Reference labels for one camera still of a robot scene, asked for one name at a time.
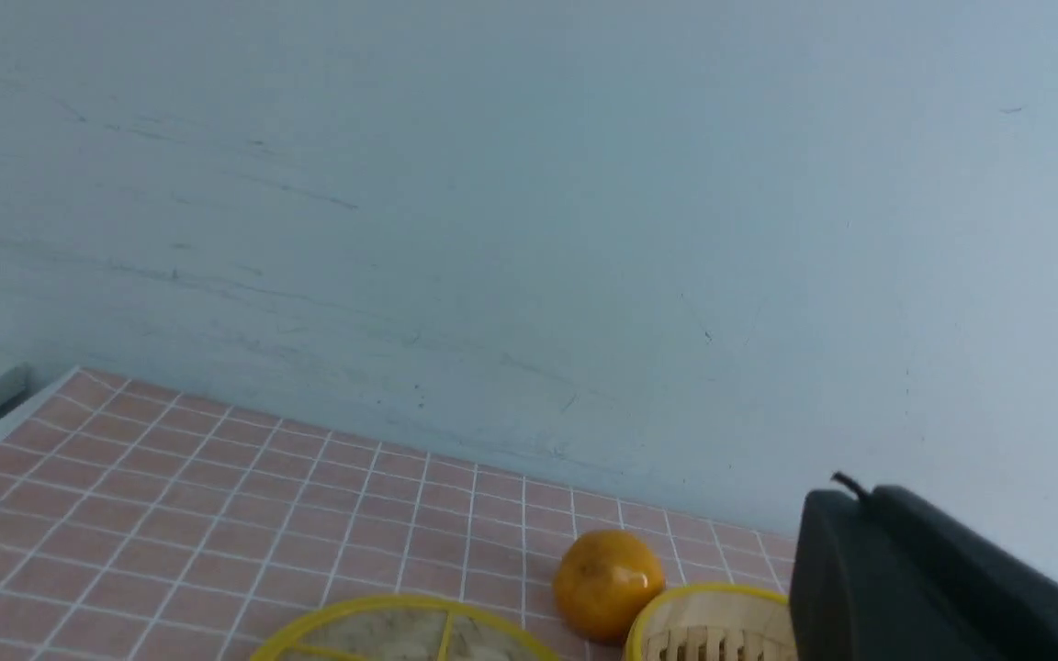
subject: black object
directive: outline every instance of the black object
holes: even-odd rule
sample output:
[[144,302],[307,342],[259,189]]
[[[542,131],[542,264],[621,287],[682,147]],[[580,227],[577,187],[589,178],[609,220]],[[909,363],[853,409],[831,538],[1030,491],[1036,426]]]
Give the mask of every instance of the black object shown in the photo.
[[902,486],[807,494],[790,579],[802,661],[1058,661],[1058,583]]

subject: tile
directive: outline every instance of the tile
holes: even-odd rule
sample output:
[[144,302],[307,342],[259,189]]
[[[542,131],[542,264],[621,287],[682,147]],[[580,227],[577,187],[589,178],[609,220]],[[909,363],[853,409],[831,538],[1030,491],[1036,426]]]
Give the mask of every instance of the tile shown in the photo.
[[38,548],[41,553],[68,561],[104,566],[122,547],[125,537],[73,524],[59,524]]
[[169,489],[158,502],[176,510],[214,515],[222,512],[226,504],[226,493],[198,484],[170,482]]
[[5,476],[25,476],[42,460],[43,456],[38,453],[0,443],[0,473]]
[[127,448],[129,445],[126,443],[95,439],[92,436],[72,435],[72,438],[59,446],[59,456],[97,465],[112,465],[122,459]]
[[29,551],[42,540],[54,525],[49,518],[0,512],[0,545]]
[[226,638],[157,623],[142,641],[134,661],[164,661],[166,658],[218,658]]
[[154,426],[139,441],[139,446],[168,452],[178,456],[193,456],[202,446],[203,436],[188,432]]
[[123,499],[85,497],[80,504],[72,510],[68,519],[85,526],[104,528],[106,531],[129,534],[133,532],[147,510],[149,507],[146,504],[127,502]]
[[307,456],[316,459],[324,448],[324,439],[314,438],[309,435],[294,435],[294,433],[277,429],[268,439],[268,446],[277,452],[289,453],[289,455]]
[[104,467],[92,463],[71,461],[59,456],[49,456],[37,465],[29,478],[39,482],[50,482],[68,489],[88,491],[101,480]]
[[133,499],[138,502],[158,502],[169,485],[169,480],[163,477],[146,476],[143,473],[128,473],[125,470],[111,470],[104,480],[93,488],[93,492],[107,497]]
[[152,618],[172,585],[167,581],[152,581],[146,576],[105,572],[96,585],[88,590],[88,594],[85,594],[84,603],[86,606],[116,610],[126,616]]
[[276,531],[220,518],[206,536],[202,548],[211,552],[247,557],[248,561],[263,561],[268,557],[268,552],[272,551],[274,540]]
[[77,608],[59,627],[52,644],[102,657],[128,658],[145,630],[144,620]]
[[462,566],[467,543],[468,537],[416,527],[411,535],[411,556]]
[[323,602],[326,582],[328,574],[268,565],[259,585],[255,587],[255,596],[271,602],[294,603],[296,606],[315,608]]
[[328,539],[314,539],[293,534],[282,534],[273,549],[272,561],[276,565],[286,565],[311,572],[329,573],[338,561],[340,543]]
[[243,598],[204,588],[180,585],[165,603],[161,619],[217,631],[235,626],[243,609]]
[[368,548],[347,546],[342,549],[338,574],[345,579],[359,579],[359,581],[393,586],[399,581],[399,567],[398,556],[370,551]]
[[30,451],[50,453],[67,438],[68,432],[56,429],[51,424],[44,424],[38,420],[29,419],[18,424],[18,427],[3,439],[3,443]]
[[298,504],[289,516],[286,531],[321,539],[342,540],[349,531],[349,515]]
[[142,422],[116,418],[114,415],[97,414],[92,420],[85,423],[80,432],[84,432],[85,435],[99,436],[102,439],[109,439],[110,441],[131,443],[138,440],[148,428],[148,424]]
[[206,436],[219,424],[214,415],[199,414],[197,410],[172,406],[158,422],[159,427],[167,427],[193,435]]
[[32,556],[18,568],[5,588],[31,596],[54,599],[56,602],[76,602],[99,572],[95,567]]
[[400,590],[419,590],[425,593],[456,599],[459,596],[459,582],[463,572],[456,567],[434,564],[408,557],[402,569],[399,582]]
[[521,610],[521,581],[496,574],[468,572],[462,596],[470,602]]
[[445,510],[458,514],[471,512],[471,492],[455,489],[444,484],[424,483],[419,496],[420,502],[436,510]]
[[63,619],[68,606],[0,594],[0,639],[41,644]]
[[185,457],[169,455],[165,452],[156,452],[151,448],[133,447],[129,455],[122,459],[117,469],[132,470],[135,473],[144,473],[147,476],[175,477],[185,465]]
[[289,503],[282,502],[280,499],[235,494],[232,496],[231,502],[226,503],[223,518],[266,528],[280,528],[285,524],[285,519],[289,518],[290,507]]
[[122,552],[117,553],[113,568],[123,572],[177,581],[193,555],[194,552],[189,549],[134,537],[127,540]]
[[252,589],[259,572],[260,565],[257,562],[199,553],[182,576],[182,582],[203,588],[245,593]]
[[223,420],[215,428],[214,435],[218,436],[219,439],[227,439],[229,441],[247,443],[251,444],[251,446],[259,447],[268,440],[268,436],[272,435],[272,429],[257,426],[257,424],[239,422],[239,420]]

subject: white grout line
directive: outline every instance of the white grout line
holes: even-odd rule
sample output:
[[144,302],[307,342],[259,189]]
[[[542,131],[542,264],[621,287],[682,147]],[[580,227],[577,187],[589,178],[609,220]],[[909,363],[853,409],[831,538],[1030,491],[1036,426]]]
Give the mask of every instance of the white grout line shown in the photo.
[[[268,447],[269,441],[272,441],[272,436],[269,436],[268,439],[264,441],[264,443],[263,443],[264,447]],[[317,456],[321,456],[323,453],[324,453],[324,444],[323,444],[323,446],[321,446],[321,452],[317,453]],[[272,546],[270,546],[270,548],[268,549],[268,553],[264,553],[263,562],[260,564],[260,570],[259,570],[259,572],[256,573],[255,581],[252,581],[252,587],[248,589],[248,593],[244,594],[244,596],[243,596],[243,605],[240,606],[239,614],[235,616],[235,624],[232,624],[231,631],[227,631],[226,640],[223,640],[222,648],[219,649],[219,658],[222,658],[224,656],[224,654],[226,654],[226,648],[231,647],[233,637],[235,636],[235,629],[239,628],[240,620],[242,620],[243,616],[248,612],[248,606],[251,605],[251,603],[252,603],[252,599],[255,595],[255,590],[259,589],[260,582],[263,581],[263,574],[268,572],[269,566],[272,565],[272,555],[273,555],[273,553],[276,552],[277,546],[280,545],[280,539],[285,539],[285,531],[287,531],[289,529],[289,521],[291,520],[291,518],[293,518],[293,512],[296,511],[296,503],[299,502],[299,498],[302,498],[302,494],[305,493],[305,486],[307,486],[308,484],[310,484],[310,479],[312,478],[312,472],[314,472],[314,470],[316,470],[316,467],[317,467],[317,465],[320,463],[321,463],[320,461],[312,460],[311,465],[310,465],[310,470],[308,470],[308,476],[305,477],[305,485],[302,486],[302,489],[299,489],[299,491],[297,491],[296,497],[293,498],[293,502],[289,503],[289,511],[285,514],[285,518],[280,522],[280,530],[276,531],[276,536],[273,537],[273,539],[272,539]],[[365,491],[365,485],[362,485],[362,491]],[[349,536],[349,531],[348,530],[345,531],[345,536],[347,536],[347,537]],[[159,608],[158,614],[161,614],[161,611],[163,611],[164,607],[165,607],[165,603],[164,603],[164,605],[163,605],[162,608]]]

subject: pink tile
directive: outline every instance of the pink tile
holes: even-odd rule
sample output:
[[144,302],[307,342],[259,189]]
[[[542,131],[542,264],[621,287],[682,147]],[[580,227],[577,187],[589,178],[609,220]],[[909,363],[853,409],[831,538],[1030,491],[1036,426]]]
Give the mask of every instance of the pink tile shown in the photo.
[[352,512],[358,506],[359,495],[348,490],[338,490],[334,486],[308,484],[299,497],[299,502],[324,510]]
[[296,495],[302,493],[305,482],[289,480],[288,477],[269,476],[268,473],[248,473],[240,484],[240,493],[257,495],[273,499],[282,499],[291,502],[296,499]]
[[484,572],[519,577],[525,573],[525,553],[517,549],[472,539],[468,551],[468,568]]
[[125,537],[113,532],[96,531],[73,524],[59,524],[38,548],[41,553],[104,566],[122,547]]
[[118,469],[146,473],[148,476],[175,477],[185,465],[185,457],[156,452],[151,448],[134,447],[125,456]]
[[495,574],[468,572],[462,596],[470,602],[521,610],[521,581]]
[[215,435],[219,439],[261,446],[268,440],[268,436],[272,435],[272,429],[260,427],[259,424],[239,422],[239,420],[223,420],[215,429]]
[[165,410],[164,402],[156,402],[144,398],[131,397],[128,393],[116,394],[113,401],[105,406],[105,414],[116,415],[121,418],[129,418],[141,422],[152,422],[158,420]]
[[717,540],[722,546],[729,546],[751,553],[762,552],[762,545],[756,539],[756,532],[723,524],[713,524],[713,529],[717,532]]
[[0,545],[29,551],[40,543],[54,525],[49,518],[0,512]]
[[130,539],[113,562],[114,569],[177,581],[190,561],[189,549],[166,546],[150,539]]
[[104,467],[91,463],[70,461],[58,456],[49,456],[30,475],[31,480],[50,482],[70,486],[73,490],[87,491],[101,480],[105,474]]
[[345,579],[358,579],[394,586],[399,582],[400,557],[370,551],[368,548],[347,546],[342,549],[338,574]]
[[0,444],[0,473],[5,476],[24,476],[42,460],[38,453]]
[[193,586],[178,586],[161,618],[171,623],[227,631],[243,608],[243,598]]
[[289,518],[289,503],[278,499],[235,494],[232,501],[226,503],[223,518],[267,528],[280,528],[285,519]]
[[287,565],[297,569],[308,569],[311,572],[329,573],[332,564],[338,559],[338,549],[341,544],[335,540],[314,539],[293,534],[282,534],[280,543],[272,552],[272,561],[276,565]]
[[185,464],[178,478],[184,482],[212,486],[215,490],[234,490],[244,473],[248,471],[232,469],[231,465],[193,460]]
[[1,507],[4,510],[47,518],[63,518],[79,499],[80,494],[76,492],[35,482],[22,482],[3,499]]
[[467,540],[467,537],[450,535],[448,532],[415,528],[411,535],[411,556],[461,566]]
[[275,539],[276,531],[220,518],[214,530],[211,530],[203,548],[216,553],[247,557],[249,561],[263,561]]
[[321,456],[321,448],[324,447],[324,439],[314,438],[309,435],[294,435],[294,433],[277,429],[272,439],[268,440],[268,446],[274,451],[289,453],[289,455],[307,456],[316,459]]
[[232,465],[235,469],[248,469],[259,454],[260,448],[255,446],[222,439],[208,439],[202,443],[202,448],[195,459]]
[[399,589],[456,599],[459,596],[459,582],[462,580],[463,572],[459,567],[436,565],[434,562],[411,557],[403,567]]
[[[505,476],[492,476],[489,473],[478,473],[476,476],[476,493],[495,495],[495,497],[505,497],[509,499],[515,499],[515,501],[521,502],[521,480],[512,477]],[[567,506],[569,506],[569,495],[567,495]]]
[[270,602],[294,603],[297,606],[315,608],[324,599],[327,574],[304,572],[302,569],[268,565],[260,583],[255,587],[255,596]]
[[353,465],[357,469],[369,469],[373,462],[372,448],[348,446],[338,441],[329,441],[321,452],[321,460],[333,461],[343,465]]
[[715,544],[697,543],[697,540],[676,537],[676,555],[683,562],[694,562],[707,567],[723,567],[720,549]]
[[38,420],[24,420],[3,439],[3,443],[20,448],[50,453],[68,438],[68,433]]
[[218,423],[219,419],[215,418],[214,415],[199,414],[197,410],[175,406],[165,411],[165,415],[159,420],[158,426],[206,436],[214,430]]
[[281,452],[266,448],[254,464],[254,469],[260,470],[270,476],[290,477],[293,480],[305,480],[312,467],[312,460],[303,456],[285,455]]
[[152,581],[133,574],[105,572],[88,594],[86,606],[125,612],[126,616],[151,618],[169,594],[172,583]]
[[143,473],[128,473],[125,470],[112,470],[93,492],[107,497],[131,499],[136,502],[158,502],[169,480],[162,477],[146,476]]
[[574,516],[569,512],[546,510],[542,507],[526,506],[526,526],[540,528],[542,531],[574,534]]
[[553,510],[571,512],[570,490],[563,490],[561,486],[550,484],[540,484],[537,482],[526,481],[526,504],[537,507],[549,507]]
[[318,484],[327,484],[330,486],[339,486],[339,489],[342,490],[360,492],[362,491],[362,484],[365,484],[365,470],[353,469],[350,467],[350,465],[342,465],[340,463],[318,461],[317,464],[312,467],[312,473],[308,476],[308,478],[311,482],[316,482]]
[[166,658],[218,658],[226,637],[206,635],[174,627],[170,624],[154,624],[142,641],[142,647],[133,657],[134,661],[164,661]]
[[0,640],[40,644],[58,626],[68,606],[0,594]]
[[198,484],[170,482],[159,504],[185,510],[195,514],[214,515],[222,511],[226,493]]
[[440,461],[432,461],[427,465],[427,481],[436,484],[446,484],[471,491],[475,478],[476,474],[473,470],[461,469],[458,465]]
[[422,480],[425,464],[427,464],[427,460],[425,459],[415,459],[412,456],[390,455],[390,453],[380,452],[378,460],[373,462],[373,470],[377,470],[379,473],[390,474],[390,476]]
[[574,514],[618,521],[618,501],[613,497],[574,492]]
[[128,658],[145,630],[144,620],[79,608],[59,627],[52,644],[102,657]]
[[145,448],[168,452],[178,456],[193,456],[202,444],[202,436],[166,427],[150,427],[138,443]]
[[419,495],[419,482],[403,477],[379,476],[378,473],[373,473],[369,478],[369,483],[365,486],[365,493],[414,502]]
[[751,574],[751,576],[765,579],[765,581],[773,581],[773,574],[769,571],[769,565],[764,556],[756,555],[756,553],[737,551],[737,549],[732,548],[723,548],[720,551],[726,556],[727,567],[732,572],[743,572]]
[[686,514],[668,513],[668,525],[672,529],[672,535],[686,537],[686,539],[696,539],[700,543],[716,545],[717,540],[713,536],[713,527],[704,518],[693,518]]
[[349,515],[298,504],[293,510],[286,530],[340,543],[345,539],[345,532],[349,530]]
[[245,593],[252,589],[259,572],[259,562],[199,553],[182,576],[182,582],[203,588]]
[[104,528],[106,531],[129,534],[147,510],[149,507],[146,504],[126,502],[122,499],[85,497],[80,504],[72,510],[68,519],[93,528]]
[[76,602],[99,572],[95,567],[33,556],[18,568],[5,588],[56,602]]
[[72,435],[72,438],[59,447],[59,456],[99,465],[112,465],[116,463],[116,460],[122,459],[127,448],[129,448],[127,443],[95,439],[92,436]]

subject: yellow rim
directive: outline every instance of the yellow rim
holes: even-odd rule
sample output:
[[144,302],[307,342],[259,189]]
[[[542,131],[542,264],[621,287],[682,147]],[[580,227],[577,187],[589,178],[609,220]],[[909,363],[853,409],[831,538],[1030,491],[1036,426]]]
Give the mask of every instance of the yellow rim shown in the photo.
[[544,644],[539,643],[528,631],[509,623],[504,618],[493,616],[491,612],[473,608],[458,602],[449,602],[445,599],[434,596],[416,596],[416,594],[385,594],[385,596],[367,596],[365,599],[353,599],[349,602],[334,603],[334,605],[310,612],[298,620],[293,621],[276,631],[267,643],[255,650],[251,661],[276,661],[282,653],[299,651],[310,654],[314,657],[332,658],[334,661],[365,661],[357,654],[349,654],[338,649],[326,647],[314,647],[310,644],[302,644],[302,637],[312,630],[323,627],[331,621],[355,616],[359,612],[369,610],[382,610],[386,608],[420,608],[425,610],[443,610],[449,614],[443,626],[443,636],[440,639],[440,649],[437,661],[445,661],[449,655],[449,638],[452,637],[452,616],[466,616],[486,627],[492,627],[498,631],[504,631],[517,643],[521,643],[536,654],[542,661],[559,661],[558,656],[550,651]]
[[732,593],[748,594],[750,596],[767,599],[769,602],[778,602],[783,606],[788,603],[786,602],[785,596],[777,593],[776,591],[751,588],[749,586],[735,586],[732,585],[732,583],[694,583],[692,586],[664,590],[662,593],[659,593],[658,598],[652,599],[651,602],[647,602],[647,605],[643,607],[643,610],[639,611],[639,616],[635,619],[635,623],[631,625],[631,632],[626,636],[626,658],[628,661],[643,661],[643,628],[639,627],[639,623],[646,623],[647,620],[651,620],[652,612],[655,612],[656,608],[664,605],[664,603],[687,594],[698,593],[698,591],[732,591]]

